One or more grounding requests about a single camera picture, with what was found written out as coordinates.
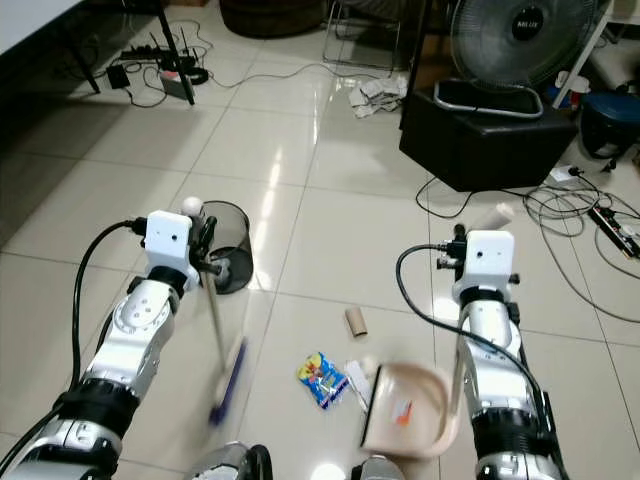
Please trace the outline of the broom with blue bristles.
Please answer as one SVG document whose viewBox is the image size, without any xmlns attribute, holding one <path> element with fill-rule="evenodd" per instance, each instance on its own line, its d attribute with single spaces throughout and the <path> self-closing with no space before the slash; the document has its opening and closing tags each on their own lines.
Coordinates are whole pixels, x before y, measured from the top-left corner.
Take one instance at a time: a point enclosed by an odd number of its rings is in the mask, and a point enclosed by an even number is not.
<svg viewBox="0 0 640 480">
<path fill-rule="evenodd" d="M 191 233 L 189 233 L 189 257 L 191 257 L 193 266 L 195 266 L 193 264 L 193 252 L 195 252 L 196 230 L 198 229 L 197 221 L 200 218 L 202 205 L 204 205 L 204 200 L 196 196 L 184 198 L 182 205 L 180 205 L 180 211 L 193 220 Z M 215 291 L 209 274 L 198 273 L 198 271 L 197 274 L 198 284 L 204 288 L 207 301 L 209 301 L 211 324 L 215 334 L 215 346 L 219 348 L 220 355 L 223 356 L 223 361 L 220 362 L 218 383 L 215 385 L 214 403 L 212 403 L 209 415 L 210 424 L 218 426 L 227 416 L 228 406 L 232 401 L 238 376 L 241 374 L 241 365 L 247 352 L 247 344 L 246 337 L 244 337 L 243 323 L 238 326 L 234 335 L 228 335 L 224 332 L 219 310 L 219 293 Z"/>
</svg>

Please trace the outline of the beige long-handled dustpan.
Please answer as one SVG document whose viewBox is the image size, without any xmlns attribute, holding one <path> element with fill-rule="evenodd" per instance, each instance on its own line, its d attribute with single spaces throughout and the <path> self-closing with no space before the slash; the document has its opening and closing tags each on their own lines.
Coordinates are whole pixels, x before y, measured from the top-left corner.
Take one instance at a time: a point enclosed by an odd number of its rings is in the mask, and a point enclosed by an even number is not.
<svg viewBox="0 0 640 480">
<path fill-rule="evenodd" d="M 524 358 L 518 307 L 515 236 L 506 229 L 515 218 L 508 204 L 486 212 L 475 227 L 458 224 L 445 243 L 416 244 L 396 260 L 396 285 L 413 314 L 454 334 L 454 366 L 387 362 L 372 381 L 361 447 L 390 456 L 438 457 L 451 448 L 462 422 L 474 430 L 480 457 L 516 451 L 524 429 L 541 412 L 538 380 Z M 411 253 L 443 253 L 438 268 L 452 271 L 456 320 L 430 315 L 413 302 L 404 284 L 404 261 Z"/>
</svg>

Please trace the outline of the grey floor fan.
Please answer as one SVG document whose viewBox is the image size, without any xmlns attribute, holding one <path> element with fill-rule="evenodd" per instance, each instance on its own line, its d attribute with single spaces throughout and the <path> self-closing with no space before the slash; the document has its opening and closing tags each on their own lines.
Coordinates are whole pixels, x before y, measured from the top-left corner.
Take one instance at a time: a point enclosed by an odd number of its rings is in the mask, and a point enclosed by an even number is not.
<svg viewBox="0 0 640 480">
<path fill-rule="evenodd" d="M 431 101 L 451 113 L 539 119 L 539 84 L 580 54 L 599 12 L 599 0 L 458 0 L 454 74 L 435 84 Z"/>
</svg>

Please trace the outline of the black mesh waste bin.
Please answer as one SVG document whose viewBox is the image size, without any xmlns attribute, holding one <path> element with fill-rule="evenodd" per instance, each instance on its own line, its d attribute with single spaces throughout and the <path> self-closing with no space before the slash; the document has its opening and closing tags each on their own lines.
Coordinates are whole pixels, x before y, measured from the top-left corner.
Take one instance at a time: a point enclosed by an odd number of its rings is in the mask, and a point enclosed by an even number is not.
<svg viewBox="0 0 640 480">
<path fill-rule="evenodd" d="M 230 260 L 230 278 L 214 279 L 212 285 L 219 294 L 230 294 L 242 291 L 247 287 L 255 274 L 253 251 L 251 244 L 250 218 L 246 212 L 236 204 L 228 201 L 204 201 L 200 210 L 200 218 L 219 218 L 232 224 L 232 247 L 223 250 Z M 197 236 L 193 264 L 197 269 Z"/>
</svg>

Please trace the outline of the black box stool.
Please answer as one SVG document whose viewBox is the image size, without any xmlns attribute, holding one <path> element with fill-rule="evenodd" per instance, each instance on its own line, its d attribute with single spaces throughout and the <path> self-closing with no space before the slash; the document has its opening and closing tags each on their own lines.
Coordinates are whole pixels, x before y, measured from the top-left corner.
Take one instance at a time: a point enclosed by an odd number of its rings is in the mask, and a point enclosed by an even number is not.
<svg viewBox="0 0 640 480">
<path fill-rule="evenodd" d="M 567 116 L 536 120 L 449 111 L 426 90 L 404 100 L 399 151 L 457 192 L 539 186 L 579 134 Z"/>
</svg>

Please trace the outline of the brown cardboard tube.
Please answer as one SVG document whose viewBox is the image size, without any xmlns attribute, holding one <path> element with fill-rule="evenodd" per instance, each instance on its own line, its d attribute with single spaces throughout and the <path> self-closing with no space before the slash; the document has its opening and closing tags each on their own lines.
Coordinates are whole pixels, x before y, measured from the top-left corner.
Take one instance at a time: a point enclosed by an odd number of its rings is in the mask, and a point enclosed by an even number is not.
<svg viewBox="0 0 640 480">
<path fill-rule="evenodd" d="M 348 307 L 344 311 L 344 319 L 346 319 L 349 334 L 351 334 L 352 338 L 366 337 L 369 334 L 369 326 L 367 326 L 364 311 L 361 310 L 361 307 Z"/>
</svg>

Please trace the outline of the white plug adapter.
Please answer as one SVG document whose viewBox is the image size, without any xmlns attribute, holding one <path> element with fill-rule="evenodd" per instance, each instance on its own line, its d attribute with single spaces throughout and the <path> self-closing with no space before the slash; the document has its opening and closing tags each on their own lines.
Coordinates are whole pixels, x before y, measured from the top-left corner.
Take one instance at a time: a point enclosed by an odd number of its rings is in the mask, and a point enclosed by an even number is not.
<svg viewBox="0 0 640 480">
<path fill-rule="evenodd" d="M 580 178 L 582 170 L 579 166 L 563 165 L 550 170 L 545 184 L 547 186 L 564 186 L 577 178 Z"/>
</svg>

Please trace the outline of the white paper scrap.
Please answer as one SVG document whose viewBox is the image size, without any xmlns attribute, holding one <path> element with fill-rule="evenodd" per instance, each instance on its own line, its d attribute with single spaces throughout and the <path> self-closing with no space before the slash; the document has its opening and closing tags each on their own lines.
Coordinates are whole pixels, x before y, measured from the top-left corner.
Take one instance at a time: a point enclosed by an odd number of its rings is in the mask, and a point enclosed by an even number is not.
<svg viewBox="0 0 640 480">
<path fill-rule="evenodd" d="M 360 361 L 355 360 L 349 361 L 344 365 L 344 372 L 346 372 L 349 379 L 349 388 L 355 392 L 362 411 L 369 411 L 371 394 L 369 372 L 366 371 Z"/>
</svg>

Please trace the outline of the black power strip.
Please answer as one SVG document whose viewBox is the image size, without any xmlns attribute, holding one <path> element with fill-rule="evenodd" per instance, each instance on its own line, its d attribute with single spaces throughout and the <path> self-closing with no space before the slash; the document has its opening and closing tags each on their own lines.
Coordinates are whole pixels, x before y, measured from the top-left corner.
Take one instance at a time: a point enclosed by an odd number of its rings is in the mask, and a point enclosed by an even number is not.
<svg viewBox="0 0 640 480">
<path fill-rule="evenodd" d="M 589 218 L 623 255 L 640 260 L 640 234 L 620 223 L 617 215 L 618 212 L 611 207 L 594 206 L 588 210 Z"/>
</svg>

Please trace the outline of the crumpled white cloth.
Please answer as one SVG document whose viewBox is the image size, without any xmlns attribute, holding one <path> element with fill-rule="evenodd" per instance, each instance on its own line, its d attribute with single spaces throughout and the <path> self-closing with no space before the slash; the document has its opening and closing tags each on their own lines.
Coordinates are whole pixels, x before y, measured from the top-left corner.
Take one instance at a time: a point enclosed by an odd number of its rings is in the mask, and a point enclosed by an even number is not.
<svg viewBox="0 0 640 480">
<path fill-rule="evenodd" d="M 348 93 L 349 105 L 357 119 L 401 108 L 408 92 L 406 77 L 393 76 L 380 79 L 367 79 L 357 83 Z"/>
</svg>

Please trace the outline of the blue snack packet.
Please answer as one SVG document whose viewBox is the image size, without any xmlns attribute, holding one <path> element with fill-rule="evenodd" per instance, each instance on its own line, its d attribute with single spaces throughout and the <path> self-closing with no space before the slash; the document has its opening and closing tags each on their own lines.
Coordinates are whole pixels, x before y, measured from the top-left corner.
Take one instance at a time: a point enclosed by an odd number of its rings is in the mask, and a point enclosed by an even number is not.
<svg viewBox="0 0 640 480">
<path fill-rule="evenodd" d="M 329 410 L 349 385 L 349 376 L 340 371 L 323 352 L 308 356 L 298 367 L 296 376 L 321 410 Z"/>
</svg>

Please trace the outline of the black power adapter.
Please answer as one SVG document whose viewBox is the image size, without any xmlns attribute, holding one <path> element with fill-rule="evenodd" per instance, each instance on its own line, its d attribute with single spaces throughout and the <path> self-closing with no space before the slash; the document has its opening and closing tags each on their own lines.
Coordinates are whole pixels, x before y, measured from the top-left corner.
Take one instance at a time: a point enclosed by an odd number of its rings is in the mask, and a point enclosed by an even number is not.
<svg viewBox="0 0 640 480">
<path fill-rule="evenodd" d="M 113 90 L 125 90 L 131 86 L 131 78 L 123 64 L 113 64 L 105 69 L 108 83 Z"/>
</svg>

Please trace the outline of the black table leg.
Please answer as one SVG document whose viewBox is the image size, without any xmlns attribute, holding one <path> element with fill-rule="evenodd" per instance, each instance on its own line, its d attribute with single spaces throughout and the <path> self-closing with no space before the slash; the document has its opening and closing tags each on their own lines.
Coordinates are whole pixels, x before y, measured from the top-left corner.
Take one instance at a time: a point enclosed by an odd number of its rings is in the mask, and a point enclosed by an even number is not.
<svg viewBox="0 0 640 480">
<path fill-rule="evenodd" d="M 159 19 L 161 29 L 163 29 L 163 36 L 166 41 L 166 46 L 170 50 L 170 58 L 172 58 L 172 64 L 174 72 L 178 74 L 180 83 L 184 92 L 186 92 L 186 99 L 188 104 L 195 105 L 195 91 L 193 91 L 192 83 L 189 82 L 189 78 L 186 74 L 186 67 L 184 67 L 183 61 L 180 60 L 180 50 L 178 49 L 177 42 L 175 42 L 175 36 L 173 35 L 172 27 L 168 15 L 166 15 L 166 0 L 154 0 L 154 10 L 156 18 Z"/>
</svg>

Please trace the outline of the black router with antennas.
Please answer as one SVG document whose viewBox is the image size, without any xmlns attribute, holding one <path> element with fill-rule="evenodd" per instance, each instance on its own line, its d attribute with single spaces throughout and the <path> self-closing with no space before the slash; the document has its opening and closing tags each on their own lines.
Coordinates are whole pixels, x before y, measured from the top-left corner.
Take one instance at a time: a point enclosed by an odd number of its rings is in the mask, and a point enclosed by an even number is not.
<svg viewBox="0 0 640 480">
<path fill-rule="evenodd" d="M 145 73 L 151 70 L 155 74 L 156 83 L 143 81 L 148 88 L 163 93 L 165 99 L 179 99 L 187 101 L 178 74 L 174 72 L 170 50 L 163 47 L 155 37 L 154 44 L 129 47 L 116 58 L 113 64 L 123 64 L 128 73 Z M 204 65 L 204 59 L 209 52 L 209 46 L 193 46 L 189 44 L 186 32 L 180 32 L 180 60 L 186 67 L 186 74 L 193 90 L 196 86 L 206 84 L 211 79 L 209 69 Z"/>
</svg>

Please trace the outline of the white cup with red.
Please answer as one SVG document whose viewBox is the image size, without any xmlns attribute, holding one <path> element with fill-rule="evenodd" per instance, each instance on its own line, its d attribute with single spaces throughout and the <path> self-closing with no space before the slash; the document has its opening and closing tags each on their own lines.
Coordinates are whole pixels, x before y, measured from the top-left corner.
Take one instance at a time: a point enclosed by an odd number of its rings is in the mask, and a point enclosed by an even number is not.
<svg viewBox="0 0 640 480">
<path fill-rule="evenodd" d="M 573 76 L 571 79 L 567 79 L 564 82 L 564 105 L 571 110 L 579 109 L 582 96 L 590 92 L 590 81 L 588 78 L 582 76 Z"/>
</svg>

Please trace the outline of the dark blue round stool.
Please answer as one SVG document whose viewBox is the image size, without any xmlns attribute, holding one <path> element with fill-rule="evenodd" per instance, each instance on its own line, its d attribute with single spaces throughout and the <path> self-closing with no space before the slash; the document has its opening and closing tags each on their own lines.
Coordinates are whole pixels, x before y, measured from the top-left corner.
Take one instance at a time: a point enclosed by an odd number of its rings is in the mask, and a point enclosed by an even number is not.
<svg viewBox="0 0 640 480">
<path fill-rule="evenodd" d="M 580 134 L 586 154 L 607 160 L 605 170 L 616 168 L 628 148 L 640 140 L 640 96 L 588 93 L 582 97 Z"/>
</svg>

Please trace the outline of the robot left leg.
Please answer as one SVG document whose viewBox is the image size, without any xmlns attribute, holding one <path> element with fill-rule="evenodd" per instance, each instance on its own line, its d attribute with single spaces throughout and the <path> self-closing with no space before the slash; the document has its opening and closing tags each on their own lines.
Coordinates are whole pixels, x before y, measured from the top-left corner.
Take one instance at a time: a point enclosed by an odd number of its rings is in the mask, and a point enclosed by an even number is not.
<svg viewBox="0 0 640 480">
<path fill-rule="evenodd" d="M 187 480 L 273 480 L 269 448 L 242 442 L 220 445 L 196 462 Z"/>
</svg>

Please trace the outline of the robot leg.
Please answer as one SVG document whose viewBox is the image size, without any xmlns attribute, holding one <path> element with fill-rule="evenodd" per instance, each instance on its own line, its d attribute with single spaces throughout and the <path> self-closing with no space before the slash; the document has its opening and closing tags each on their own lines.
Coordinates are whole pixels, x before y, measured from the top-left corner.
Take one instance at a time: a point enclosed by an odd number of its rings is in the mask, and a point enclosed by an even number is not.
<svg viewBox="0 0 640 480">
<path fill-rule="evenodd" d="M 396 462 L 381 454 L 371 454 L 349 471 L 349 480 L 406 480 Z"/>
<path fill-rule="evenodd" d="M 273 480 L 269 448 L 242 442 L 220 445 L 196 462 L 187 480 Z"/>
</svg>

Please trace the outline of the robot right leg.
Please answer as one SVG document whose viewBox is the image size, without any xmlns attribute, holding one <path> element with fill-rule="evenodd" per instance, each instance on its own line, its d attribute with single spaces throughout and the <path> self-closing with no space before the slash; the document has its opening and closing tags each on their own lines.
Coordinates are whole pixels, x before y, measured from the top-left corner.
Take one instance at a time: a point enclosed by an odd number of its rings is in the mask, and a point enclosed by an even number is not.
<svg viewBox="0 0 640 480">
<path fill-rule="evenodd" d="M 371 454 L 349 471 L 349 480 L 406 480 L 396 462 L 381 454 Z"/>
</svg>

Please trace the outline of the brown round barrel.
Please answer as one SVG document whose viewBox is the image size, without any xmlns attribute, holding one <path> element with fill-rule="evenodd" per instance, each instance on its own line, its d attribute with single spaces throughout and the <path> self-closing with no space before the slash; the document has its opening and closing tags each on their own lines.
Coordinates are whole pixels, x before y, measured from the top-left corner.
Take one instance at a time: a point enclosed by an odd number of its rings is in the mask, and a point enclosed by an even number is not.
<svg viewBox="0 0 640 480">
<path fill-rule="evenodd" d="M 320 27 L 326 0 L 218 0 L 224 26 L 247 38 L 306 35 Z"/>
</svg>

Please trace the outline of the white slanted pole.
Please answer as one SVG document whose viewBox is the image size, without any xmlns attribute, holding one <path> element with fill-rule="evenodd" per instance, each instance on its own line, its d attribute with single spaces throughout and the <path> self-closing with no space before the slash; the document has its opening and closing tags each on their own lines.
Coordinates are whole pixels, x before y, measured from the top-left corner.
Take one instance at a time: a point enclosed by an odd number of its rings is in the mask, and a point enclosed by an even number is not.
<svg viewBox="0 0 640 480">
<path fill-rule="evenodd" d="M 594 23 L 591 24 L 589 36 L 582 41 L 579 55 L 576 56 L 571 68 L 567 70 L 566 76 L 564 76 L 564 82 L 559 86 L 557 90 L 557 96 L 553 97 L 550 101 L 550 106 L 553 109 L 561 109 L 561 104 L 570 95 L 571 87 L 573 86 L 573 78 L 580 73 L 580 70 L 588 61 L 591 52 L 594 51 L 596 42 L 603 36 L 605 27 L 611 22 L 613 18 L 614 1 L 616 0 L 600 0 L 599 14 L 596 15 Z"/>
</svg>

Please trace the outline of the white table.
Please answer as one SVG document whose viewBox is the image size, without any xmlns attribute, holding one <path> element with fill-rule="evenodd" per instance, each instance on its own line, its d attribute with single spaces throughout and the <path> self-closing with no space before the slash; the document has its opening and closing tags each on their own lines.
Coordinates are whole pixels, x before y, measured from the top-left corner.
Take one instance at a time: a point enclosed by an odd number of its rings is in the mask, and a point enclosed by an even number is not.
<svg viewBox="0 0 640 480">
<path fill-rule="evenodd" d="M 84 0 L 0 0 L 0 54 L 72 12 Z"/>
</svg>

